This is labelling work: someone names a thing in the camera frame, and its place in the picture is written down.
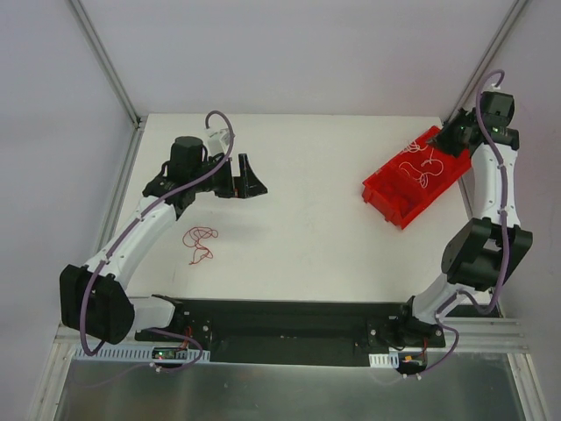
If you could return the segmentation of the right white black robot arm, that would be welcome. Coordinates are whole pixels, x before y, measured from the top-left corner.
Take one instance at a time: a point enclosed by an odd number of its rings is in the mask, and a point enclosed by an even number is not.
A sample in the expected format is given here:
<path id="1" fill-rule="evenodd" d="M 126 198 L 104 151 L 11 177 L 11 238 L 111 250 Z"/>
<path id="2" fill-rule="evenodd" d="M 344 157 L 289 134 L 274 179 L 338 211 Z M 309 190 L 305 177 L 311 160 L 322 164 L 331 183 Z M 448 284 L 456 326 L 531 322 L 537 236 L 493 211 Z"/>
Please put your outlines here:
<path id="1" fill-rule="evenodd" d="M 474 175 L 472 218 L 444 249 L 442 273 L 402 307 L 394 324 L 398 346 L 419 346 L 443 334 L 442 317 L 469 300 L 492 313 L 509 276 L 532 246 L 515 207 L 514 169 L 519 133 L 510 128 L 515 99 L 500 91 L 479 94 L 472 111 L 461 109 L 431 145 L 443 153 L 470 155 Z"/>

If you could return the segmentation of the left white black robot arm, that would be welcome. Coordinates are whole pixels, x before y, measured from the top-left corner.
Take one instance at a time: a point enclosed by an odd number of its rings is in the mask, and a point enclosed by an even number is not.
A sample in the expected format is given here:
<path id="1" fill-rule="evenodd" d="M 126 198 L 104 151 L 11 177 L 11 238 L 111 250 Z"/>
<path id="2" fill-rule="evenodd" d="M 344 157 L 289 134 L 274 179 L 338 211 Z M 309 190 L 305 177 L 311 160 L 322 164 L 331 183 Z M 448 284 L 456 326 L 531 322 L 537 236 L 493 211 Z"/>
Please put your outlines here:
<path id="1" fill-rule="evenodd" d="M 248 157 L 238 156 L 231 172 L 230 130 L 207 131 L 206 139 L 181 136 L 170 157 L 145 186 L 133 213 L 115 236 L 83 265 L 60 274 L 60 317 L 81 336 L 116 345 L 130 332 L 154 328 L 167 341 L 179 339 L 185 320 L 165 296 L 128 297 L 132 275 L 153 244 L 195 201 L 199 193 L 246 199 L 267 193 Z"/>

